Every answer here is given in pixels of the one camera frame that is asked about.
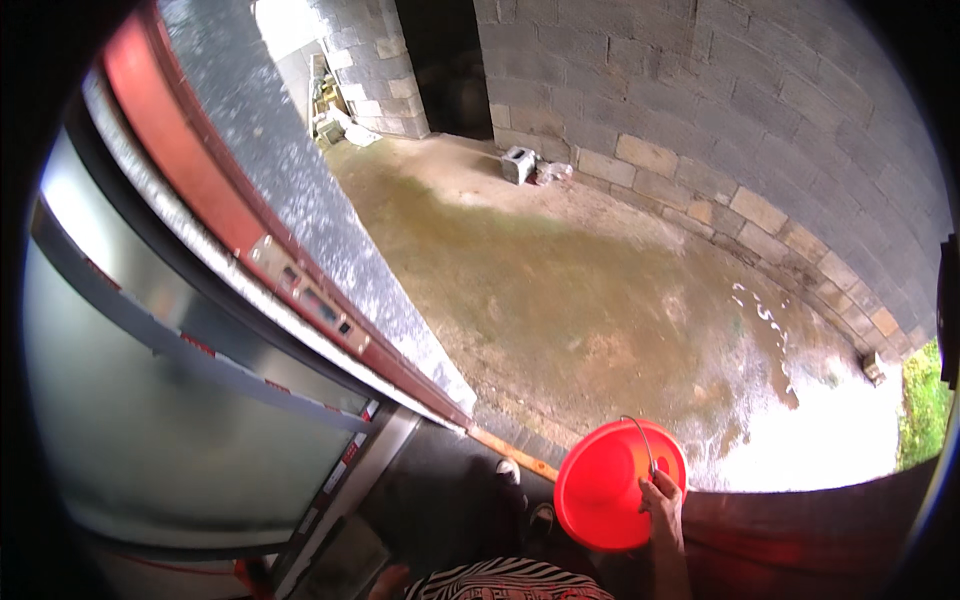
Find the green plant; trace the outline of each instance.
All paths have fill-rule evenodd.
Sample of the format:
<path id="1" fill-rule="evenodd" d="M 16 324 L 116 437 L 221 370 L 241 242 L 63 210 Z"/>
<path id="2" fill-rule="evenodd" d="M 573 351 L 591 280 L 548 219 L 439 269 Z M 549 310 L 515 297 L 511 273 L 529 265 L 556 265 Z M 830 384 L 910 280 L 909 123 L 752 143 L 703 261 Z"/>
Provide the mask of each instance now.
<path id="1" fill-rule="evenodd" d="M 897 470 L 936 455 L 944 445 L 952 393 L 940 380 L 940 349 L 933 340 L 903 361 L 903 410 Z"/>

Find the hand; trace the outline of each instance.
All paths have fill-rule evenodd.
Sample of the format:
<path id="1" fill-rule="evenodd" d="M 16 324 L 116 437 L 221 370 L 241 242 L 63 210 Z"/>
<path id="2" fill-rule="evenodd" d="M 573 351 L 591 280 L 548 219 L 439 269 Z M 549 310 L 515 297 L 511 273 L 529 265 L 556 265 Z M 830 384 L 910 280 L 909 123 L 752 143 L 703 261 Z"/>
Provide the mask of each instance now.
<path id="1" fill-rule="evenodd" d="M 680 487 L 661 470 L 654 472 L 653 483 L 640 479 L 639 484 L 643 492 L 640 512 L 650 514 L 650 540 L 655 548 L 669 547 L 684 552 L 680 522 L 684 495 Z"/>
<path id="2" fill-rule="evenodd" d="M 391 564 L 383 569 L 370 590 L 367 600 L 390 600 L 395 593 L 407 585 L 410 567 L 406 564 Z"/>

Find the striped shirt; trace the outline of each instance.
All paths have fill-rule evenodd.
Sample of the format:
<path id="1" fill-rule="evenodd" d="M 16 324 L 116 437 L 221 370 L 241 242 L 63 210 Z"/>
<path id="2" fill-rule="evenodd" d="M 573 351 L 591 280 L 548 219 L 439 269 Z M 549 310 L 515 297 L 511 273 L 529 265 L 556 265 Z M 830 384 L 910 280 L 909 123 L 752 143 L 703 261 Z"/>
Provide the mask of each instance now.
<path id="1" fill-rule="evenodd" d="M 531 559 L 500 558 L 438 571 L 408 587 L 405 600 L 613 600 L 586 575 Z"/>

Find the stone wall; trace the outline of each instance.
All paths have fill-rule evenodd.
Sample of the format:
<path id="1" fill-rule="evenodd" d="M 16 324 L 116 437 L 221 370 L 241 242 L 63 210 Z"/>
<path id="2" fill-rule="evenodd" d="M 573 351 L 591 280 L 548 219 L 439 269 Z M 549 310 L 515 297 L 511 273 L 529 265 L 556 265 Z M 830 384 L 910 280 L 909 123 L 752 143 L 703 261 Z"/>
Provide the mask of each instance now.
<path id="1" fill-rule="evenodd" d="M 946 190 L 839 0 L 474 0 L 494 138 L 703 235 L 860 351 L 933 336 Z"/>
<path id="2" fill-rule="evenodd" d="M 357 123 L 422 138 L 430 129 L 394 0 L 310 0 L 326 60 Z"/>

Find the wet floor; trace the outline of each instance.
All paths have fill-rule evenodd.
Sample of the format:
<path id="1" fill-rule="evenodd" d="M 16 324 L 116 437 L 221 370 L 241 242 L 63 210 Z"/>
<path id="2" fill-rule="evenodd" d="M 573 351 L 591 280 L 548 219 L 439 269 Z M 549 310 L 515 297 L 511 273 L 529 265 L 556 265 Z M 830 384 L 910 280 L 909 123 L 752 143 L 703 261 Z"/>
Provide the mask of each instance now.
<path id="1" fill-rule="evenodd" d="M 674 433 L 706 490 L 810 490 L 891 472 L 900 384 L 762 274 L 576 183 L 499 177 L 452 136 L 327 161 L 479 395 L 570 447 L 621 414 Z"/>

